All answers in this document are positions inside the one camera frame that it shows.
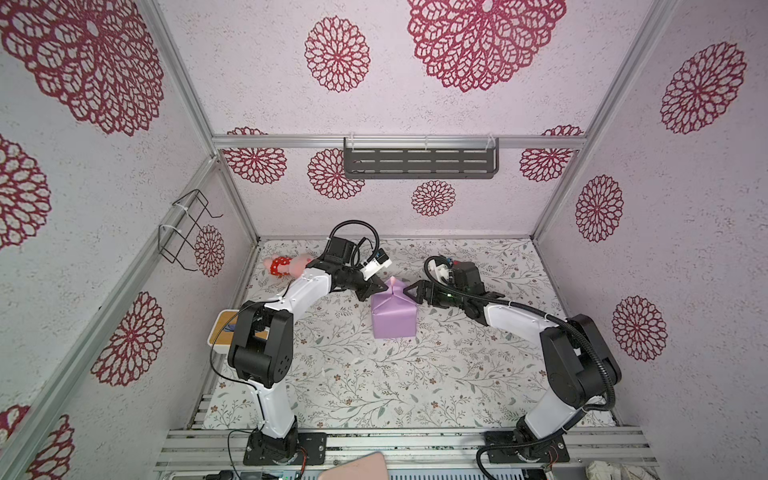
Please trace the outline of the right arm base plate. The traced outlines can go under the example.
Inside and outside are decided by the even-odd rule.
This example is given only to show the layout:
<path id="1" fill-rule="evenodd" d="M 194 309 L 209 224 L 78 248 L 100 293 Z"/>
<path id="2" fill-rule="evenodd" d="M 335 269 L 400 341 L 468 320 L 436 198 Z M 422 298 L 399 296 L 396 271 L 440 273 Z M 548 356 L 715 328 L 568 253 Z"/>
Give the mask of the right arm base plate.
<path id="1" fill-rule="evenodd" d="M 483 434 L 483 439 L 493 464 L 516 461 L 551 464 L 570 460 L 561 433 L 534 439 L 518 431 L 488 431 Z"/>

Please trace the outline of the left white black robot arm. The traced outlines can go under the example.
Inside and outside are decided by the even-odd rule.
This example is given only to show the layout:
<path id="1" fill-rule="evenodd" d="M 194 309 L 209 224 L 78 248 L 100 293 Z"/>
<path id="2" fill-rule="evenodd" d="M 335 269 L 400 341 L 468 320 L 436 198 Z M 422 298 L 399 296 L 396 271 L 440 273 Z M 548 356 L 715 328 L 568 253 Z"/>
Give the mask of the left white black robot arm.
<path id="1" fill-rule="evenodd" d="M 227 364 L 255 394 L 262 423 L 250 434 L 256 448 L 285 461 L 298 449 L 298 420 L 284 379 L 293 362 L 294 326 L 320 299 L 351 291 L 361 302 L 387 290 L 378 273 L 391 260 L 370 223 L 350 219 L 334 226 L 322 253 L 286 290 L 263 301 L 247 301 L 230 318 L 235 330 Z"/>

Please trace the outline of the pink wrapping paper sheet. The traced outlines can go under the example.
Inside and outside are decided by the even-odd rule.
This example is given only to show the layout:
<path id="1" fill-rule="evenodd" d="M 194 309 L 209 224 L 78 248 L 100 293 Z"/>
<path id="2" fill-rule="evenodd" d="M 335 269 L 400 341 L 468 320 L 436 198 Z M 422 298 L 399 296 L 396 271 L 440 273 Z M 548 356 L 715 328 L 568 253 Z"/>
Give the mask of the pink wrapping paper sheet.
<path id="1" fill-rule="evenodd" d="M 410 338 L 417 335 L 418 305 L 404 294 L 406 284 L 391 277 L 387 289 L 371 298 L 372 331 L 375 339 Z"/>

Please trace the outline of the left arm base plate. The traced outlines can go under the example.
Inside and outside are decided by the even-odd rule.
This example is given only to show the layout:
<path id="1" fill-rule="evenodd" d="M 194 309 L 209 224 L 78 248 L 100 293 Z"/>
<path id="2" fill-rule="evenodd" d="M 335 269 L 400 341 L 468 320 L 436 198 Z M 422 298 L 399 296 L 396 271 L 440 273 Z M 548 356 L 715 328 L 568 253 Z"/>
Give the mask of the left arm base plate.
<path id="1" fill-rule="evenodd" d="M 290 432 L 284 439 L 252 433 L 243 457 L 245 466 L 317 466 L 325 462 L 325 433 Z"/>

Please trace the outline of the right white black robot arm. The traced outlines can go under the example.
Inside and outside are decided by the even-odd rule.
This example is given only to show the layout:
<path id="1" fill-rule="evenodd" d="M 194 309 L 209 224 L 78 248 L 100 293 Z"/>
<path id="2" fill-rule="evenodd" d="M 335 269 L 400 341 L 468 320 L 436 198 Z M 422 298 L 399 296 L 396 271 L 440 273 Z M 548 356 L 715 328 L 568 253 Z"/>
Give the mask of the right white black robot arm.
<path id="1" fill-rule="evenodd" d="M 533 448 L 551 443 L 586 414 L 614 408 L 615 386 L 622 373 L 591 317 L 561 319 L 507 299 L 485 287 L 472 262 L 431 256 L 424 261 L 423 271 L 424 279 L 404 288 L 414 302 L 457 308 L 480 325 L 540 345 L 548 390 L 518 422 L 515 445 Z"/>

